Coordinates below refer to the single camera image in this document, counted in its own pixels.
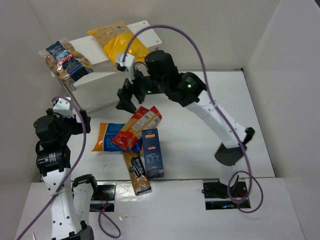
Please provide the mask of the yellow pasta bag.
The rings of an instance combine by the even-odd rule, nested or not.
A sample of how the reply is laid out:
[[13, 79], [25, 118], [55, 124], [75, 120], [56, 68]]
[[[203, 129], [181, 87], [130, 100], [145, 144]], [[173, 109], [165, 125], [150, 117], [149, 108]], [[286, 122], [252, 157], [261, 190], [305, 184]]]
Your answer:
[[[124, 21], [97, 27], [87, 33], [94, 37], [114, 66], [117, 56], [125, 52], [128, 43], [134, 36]], [[133, 40], [127, 52], [128, 55], [133, 55], [138, 62], [144, 62], [149, 53], [149, 49], [138, 38]]]

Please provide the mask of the dark blue Agnesi pasta bag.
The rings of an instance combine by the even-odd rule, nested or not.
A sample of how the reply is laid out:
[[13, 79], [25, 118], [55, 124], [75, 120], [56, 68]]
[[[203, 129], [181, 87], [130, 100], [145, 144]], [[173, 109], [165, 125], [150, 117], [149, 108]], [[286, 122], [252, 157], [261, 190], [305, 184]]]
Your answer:
[[94, 72], [88, 58], [78, 52], [66, 38], [40, 51], [39, 55], [45, 60], [50, 71], [69, 85]]

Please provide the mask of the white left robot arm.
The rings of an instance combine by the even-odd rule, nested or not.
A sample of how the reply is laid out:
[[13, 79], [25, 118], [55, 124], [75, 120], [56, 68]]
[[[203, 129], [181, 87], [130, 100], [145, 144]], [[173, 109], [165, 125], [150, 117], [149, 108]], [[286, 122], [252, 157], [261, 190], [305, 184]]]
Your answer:
[[68, 141], [72, 135], [86, 135], [91, 131], [86, 111], [80, 110], [80, 122], [72, 110], [49, 108], [33, 126], [39, 138], [36, 166], [50, 195], [52, 240], [93, 240], [89, 224], [90, 202], [97, 188], [92, 174], [71, 180], [71, 151]]

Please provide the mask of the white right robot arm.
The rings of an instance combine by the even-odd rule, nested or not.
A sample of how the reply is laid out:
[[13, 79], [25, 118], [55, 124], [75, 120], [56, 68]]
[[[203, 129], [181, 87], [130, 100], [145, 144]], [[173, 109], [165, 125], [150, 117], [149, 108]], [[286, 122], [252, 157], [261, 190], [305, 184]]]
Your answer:
[[156, 50], [145, 57], [147, 76], [136, 69], [136, 63], [131, 54], [119, 53], [116, 57], [116, 68], [129, 73], [117, 92], [116, 108], [135, 113], [132, 97], [142, 104], [146, 95], [165, 94], [169, 100], [196, 114], [221, 140], [214, 154], [221, 166], [215, 195], [226, 199], [235, 191], [239, 179], [236, 163], [244, 157], [255, 130], [242, 126], [210, 99], [206, 84], [196, 74], [180, 73], [169, 53]]

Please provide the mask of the orange blue pasta bag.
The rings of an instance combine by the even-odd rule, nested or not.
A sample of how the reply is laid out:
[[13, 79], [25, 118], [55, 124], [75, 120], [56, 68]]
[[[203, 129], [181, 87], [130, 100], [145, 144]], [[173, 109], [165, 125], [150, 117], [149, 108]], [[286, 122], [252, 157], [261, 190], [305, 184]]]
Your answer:
[[114, 144], [112, 139], [123, 128], [124, 123], [102, 122], [99, 125], [97, 142], [92, 149], [93, 152], [121, 152], [124, 149]]

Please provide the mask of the white two-tier shelf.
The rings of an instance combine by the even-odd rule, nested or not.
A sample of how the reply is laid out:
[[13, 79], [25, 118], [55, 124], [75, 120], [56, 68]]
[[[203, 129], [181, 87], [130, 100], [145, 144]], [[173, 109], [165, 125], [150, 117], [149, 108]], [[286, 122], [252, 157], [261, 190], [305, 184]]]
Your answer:
[[93, 73], [85, 75], [74, 85], [59, 81], [67, 96], [88, 113], [117, 103], [117, 92], [123, 87], [125, 79], [133, 77], [134, 68], [124, 72], [117, 70], [91, 35], [72, 40], [70, 43], [91, 62]]

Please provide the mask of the blue Barilla pasta box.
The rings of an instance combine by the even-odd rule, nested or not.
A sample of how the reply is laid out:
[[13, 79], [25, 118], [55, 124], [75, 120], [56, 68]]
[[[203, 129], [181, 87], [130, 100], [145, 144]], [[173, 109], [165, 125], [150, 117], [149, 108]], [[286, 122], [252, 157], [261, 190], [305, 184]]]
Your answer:
[[148, 179], [164, 177], [164, 164], [157, 128], [142, 130], [144, 166]]

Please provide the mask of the red spaghetti bag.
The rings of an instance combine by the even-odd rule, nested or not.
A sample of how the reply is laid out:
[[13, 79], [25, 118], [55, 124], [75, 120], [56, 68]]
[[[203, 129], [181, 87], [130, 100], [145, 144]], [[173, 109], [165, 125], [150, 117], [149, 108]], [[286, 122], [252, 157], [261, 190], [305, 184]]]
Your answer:
[[131, 150], [141, 139], [142, 131], [153, 129], [162, 119], [159, 110], [140, 106], [111, 142], [124, 150]]

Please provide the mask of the brown spaghetti pack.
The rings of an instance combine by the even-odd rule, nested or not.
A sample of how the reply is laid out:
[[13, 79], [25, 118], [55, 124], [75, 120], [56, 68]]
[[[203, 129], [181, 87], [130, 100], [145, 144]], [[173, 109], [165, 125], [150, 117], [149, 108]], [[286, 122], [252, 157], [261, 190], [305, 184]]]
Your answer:
[[140, 154], [132, 151], [123, 151], [122, 155], [129, 173], [134, 194], [139, 196], [150, 191], [152, 187], [147, 177]]

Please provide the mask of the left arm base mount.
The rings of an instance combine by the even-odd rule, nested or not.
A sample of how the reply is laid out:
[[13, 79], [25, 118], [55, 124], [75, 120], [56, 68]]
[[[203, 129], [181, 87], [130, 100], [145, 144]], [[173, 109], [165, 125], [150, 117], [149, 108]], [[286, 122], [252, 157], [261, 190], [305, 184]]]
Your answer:
[[90, 200], [90, 208], [103, 212], [115, 211], [116, 183], [110, 181], [98, 181]]

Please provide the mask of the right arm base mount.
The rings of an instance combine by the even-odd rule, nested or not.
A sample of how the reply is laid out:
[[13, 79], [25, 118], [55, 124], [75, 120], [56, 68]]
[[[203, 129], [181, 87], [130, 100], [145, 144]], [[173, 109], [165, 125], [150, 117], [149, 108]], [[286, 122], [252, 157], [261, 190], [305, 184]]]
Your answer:
[[[218, 181], [204, 181], [201, 192], [204, 195], [206, 210], [237, 209], [237, 203], [228, 197], [227, 187]], [[239, 181], [230, 189], [231, 196], [237, 201], [242, 200], [247, 192], [245, 181]]]

